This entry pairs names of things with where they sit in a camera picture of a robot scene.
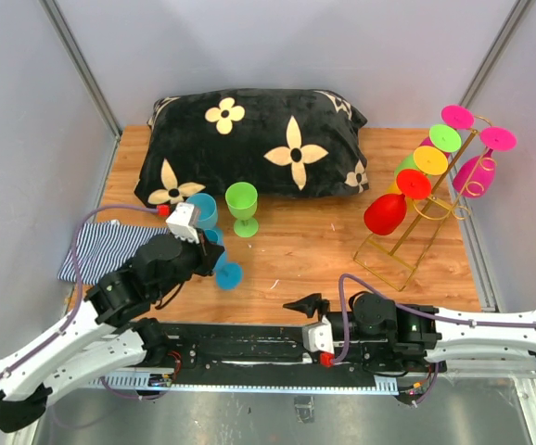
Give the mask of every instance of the blue striped towel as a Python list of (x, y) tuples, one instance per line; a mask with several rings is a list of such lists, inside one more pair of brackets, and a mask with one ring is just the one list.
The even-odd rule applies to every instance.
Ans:
[[(87, 285), (95, 285), (103, 275), (122, 266), (151, 237), (167, 232), (166, 227), (88, 222), (80, 232), (77, 242), (83, 282)], [(70, 251), (62, 263), (57, 278), (72, 283), (76, 281)]]

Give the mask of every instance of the pillow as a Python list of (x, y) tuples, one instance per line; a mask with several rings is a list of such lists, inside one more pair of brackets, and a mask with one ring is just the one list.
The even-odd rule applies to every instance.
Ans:
[(166, 97), (134, 190), (147, 206), (238, 181), (282, 197), (353, 195), (368, 188), (357, 133), (367, 119), (327, 90), (222, 90)]

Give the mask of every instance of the cream flower print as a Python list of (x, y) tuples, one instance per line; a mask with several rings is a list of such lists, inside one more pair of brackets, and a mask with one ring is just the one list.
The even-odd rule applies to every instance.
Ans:
[(364, 165), (359, 159), (357, 165), (354, 167), (354, 172), (350, 172), (346, 175), (346, 181), (344, 184), (350, 185), (351, 187), (359, 187), (359, 193), (363, 192), (363, 185), (367, 184), (369, 180), (367, 179), (367, 173), (364, 170)]
[(172, 166), (169, 165), (166, 159), (163, 160), (163, 166), (160, 169), (160, 181), (165, 188), (155, 190), (148, 197), (148, 203), (154, 206), (165, 204), (168, 201), (171, 204), (182, 202), (184, 197), (191, 197), (206, 188), (204, 185), (196, 183), (178, 185)]
[(235, 105), (232, 97), (226, 97), (219, 103), (219, 107), (210, 108), (204, 117), (208, 122), (216, 122), (216, 130), (220, 134), (229, 134), (233, 130), (233, 122), (239, 122), (246, 114), (240, 105)]
[(157, 121), (157, 117), (161, 113), (161, 111), (167, 107), (169, 104), (171, 104), (174, 100), (179, 99), (179, 97), (165, 97), (164, 99), (160, 99), (157, 102), (155, 102), (155, 107), (153, 109), (153, 115), (150, 117), (150, 119), (147, 121), (147, 125), (152, 130), (155, 126), (155, 122)]
[(287, 126), (288, 146), (278, 146), (264, 155), (273, 164), (285, 166), (290, 164), (293, 173), (293, 181), (302, 190), (307, 183), (307, 173), (305, 164), (313, 164), (327, 155), (322, 147), (309, 144), (304, 146), (301, 143), (301, 131), (294, 116), (290, 117)]
[(347, 100), (341, 99), (337, 95), (333, 95), (332, 93), (328, 93), (327, 91), (315, 90), (315, 93), (319, 93), (320, 95), (324, 95), (328, 99), (330, 99), (330, 102), (332, 102), (332, 104), (334, 105), (334, 109), (337, 113), (340, 110), (343, 110), (349, 116), (349, 119), (352, 117), (352, 107)]

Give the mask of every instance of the wooden board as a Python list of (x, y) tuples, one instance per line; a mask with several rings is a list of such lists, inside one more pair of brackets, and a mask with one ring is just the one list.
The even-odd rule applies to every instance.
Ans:
[[(479, 311), (479, 300), (468, 266), (462, 237), (455, 219), (441, 229), (414, 281), (396, 292), (352, 260), (353, 252), (368, 232), (364, 210), (389, 186), (394, 168), (427, 135), (422, 129), (363, 129), (362, 151), (368, 158), (367, 174), (371, 189), (355, 197), (294, 200), (260, 197), (256, 214), (260, 232), (249, 239), (233, 233), (234, 218), (224, 199), (217, 199), (219, 227), (230, 261), (244, 270), (244, 280), (235, 290), (220, 290), (213, 277), (195, 276), (187, 282), (175, 301), (162, 311), (147, 316), (161, 321), (233, 322), (252, 324), (302, 324), (303, 315), (282, 309), (282, 304), (313, 292), (338, 304), (338, 277), (355, 273), (386, 295), (402, 302), (432, 304), (461, 311)], [(149, 129), (125, 129), (113, 169), (108, 177), (102, 205), (113, 203), (141, 205), (134, 195), (138, 174), (147, 153)], [(441, 195), (448, 196), (447, 189)], [(108, 210), (99, 221), (118, 219), (124, 224), (163, 226), (154, 215), (129, 210)], [(391, 240), (412, 220), (402, 224)], [(422, 222), (399, 253), (415, 259), (434, 230), (432, 222)], [(403, 269), (375, 249), (366, 252), (367, 261), (381, 272), (400, 276)], [(271, 288), (276, 280), (278, 284)], [(360, 290), (347, 284), (347, 297)]]

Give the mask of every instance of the green goblet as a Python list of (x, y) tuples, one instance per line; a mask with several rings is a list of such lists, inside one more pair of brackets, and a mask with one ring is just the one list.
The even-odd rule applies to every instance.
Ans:
[(224, 195), (227, 207), (236, 217), (235, 233), (242, 238), (249, 238), (258, 232), (258, 222), (253, 217), (258, 208), (258, 190), (250, 183), (234, 183), (227, 188)]

